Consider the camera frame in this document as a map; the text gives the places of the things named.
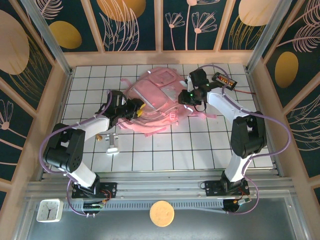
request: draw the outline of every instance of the analog clock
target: analog clock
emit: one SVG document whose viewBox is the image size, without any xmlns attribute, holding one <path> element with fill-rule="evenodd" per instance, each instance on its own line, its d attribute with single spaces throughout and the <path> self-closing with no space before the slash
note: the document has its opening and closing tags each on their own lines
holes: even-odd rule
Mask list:
<svg viewBox="0 0 320 240">
<path fill-rule="evenodd" d="M 63 208 L 64 202 L 58 198 L 44 199 L 40 202 L 36 220 L 41 223 L 59 222 Z"/>
</svg>

